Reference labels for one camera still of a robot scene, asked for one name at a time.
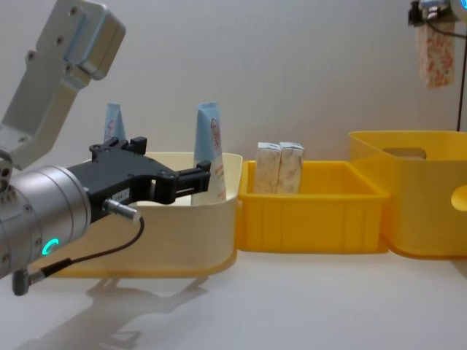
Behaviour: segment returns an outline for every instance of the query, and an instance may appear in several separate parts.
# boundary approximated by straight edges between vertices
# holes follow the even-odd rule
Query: cable
[[[459,115],[458,115],[458,127],[457,131],[460,131],[460,122],[462,121],[462,107],[464,102],[464,87],[466,84],[466,66],[467,66],[467,40],[466,47],[464,49],[464,62],[462,67],[462,82],[460,84],[460,100],[459,100]]]
[[[430,20],[426,20],[425,21],[426,25],[428,27],[430,27],[431,29],[433,29],[434,31],[440,33],[440,34],[443,34],[443,35],[446,35],[446,36],[453,36],[455,38],[458,38],[458,39],[467,39],[467,36],[466,35],[462,35],[462,34],[458,34],[458,33],[450,33],[448,31],[443,31],[439,28],[437,28],[434,24],[432,24],[432,22]]]
[[[48,266],[45,266],[44,268],[41,268],[41,271],[43,272],[44,277],[48,277],[50,275],[53,275],[54,273],[57,273],[63,270],[64,268],[68,268],[69,266],[73,264],[82,263],[83,261],[86,261],[86,260],[96,259],[97,257],[103,257],[104,255],[109,255],[109,254],[119,252],[120,250],[124,250],[128,248],[129,246],[132,246],[133,244],[135,244],[135,242],[140,239],[143,232],[144,232],[144,219],[140,218],[138,233],[128,243],[125,243],[124,245],[118,246],[116,248],[104,250],[103,252],[99,252],[99,253],[95,253],[91,255],[86,255],[84,257],[79,257],[73,260],[70,258],[66,258],[61,261],[54,262],[53,264],[50,264]]]

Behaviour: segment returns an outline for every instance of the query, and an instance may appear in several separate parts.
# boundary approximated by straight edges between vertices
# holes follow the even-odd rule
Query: toothpaste tube
[[[300,144],[281,142],[279,180],[277,193],[296,194],[300,188],[301,172],[304,166],[304,148]]]
[[[207,192],[193,195],[191,197],[192,205],[211,204],[226,199],[219,109],[215,102],[198,106],[195,165],[203,160],[211,162],[209,189]]]
[[[112,137],[119,140],[126,140],[125,126],[123,125],[122,112],[119,104],[107,104],[105,115],[104,142]]]
[[[254,193],[276,193],[281,148],[278,144],[258,142]]]

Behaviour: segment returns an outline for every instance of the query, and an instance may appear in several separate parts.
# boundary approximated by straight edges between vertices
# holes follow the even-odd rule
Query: yellow plastic bin
[[[256,163],[245,162],[237,246],[256,252],[365,253],[379,247],[387,195],[348,162],[305,162],[300,194],[252,192]]]
[[[174,170],[193,167],[193,153],[147,153]],[[141,238],[121,252],[88,260],[61,271],[60,277],[195,277],[224,270],[236,259],[236,205],[242,157],[223,154],[227,200],[191,206],[190,197],[170,206],[141,202],[146,228]],[[110,215],[91,225],[79,240],[39,260],[44,266],[119,246],[134,237],[139,225]]]
[[[350,134],[352,163],[391,194],[382,234],[412,257],[467,257],[467,133]]]

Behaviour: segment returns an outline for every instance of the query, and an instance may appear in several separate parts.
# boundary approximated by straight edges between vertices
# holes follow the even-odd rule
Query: small carton
[[[280,155],[278,144],[258,142],[254,193],[276,193]]]
[[[300,189],[304,166],[304,148],[300,144],[281,142],[282,149],[277,193],[296,194]]]
[[[454,23],[437,23],[442,31],[455,31]],[[428,88],[455,83],[455,41],[451,36],[435,32],[428,26],[415,29],[418,70]]]

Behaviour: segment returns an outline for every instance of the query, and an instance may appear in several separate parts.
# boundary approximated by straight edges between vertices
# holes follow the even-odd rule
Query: screw
[[[70,16],[74,16],[78,13],[78,8],[77,7],[72,7],[72,9],[70,10],[69,14]]]
[[[60,35],[55,40],[55,45],[60,46],[63,43],[63,37]]]
[[[36,57],[36,53],[34,51],[29,51],[26,57],[28,61],[32,61]]]

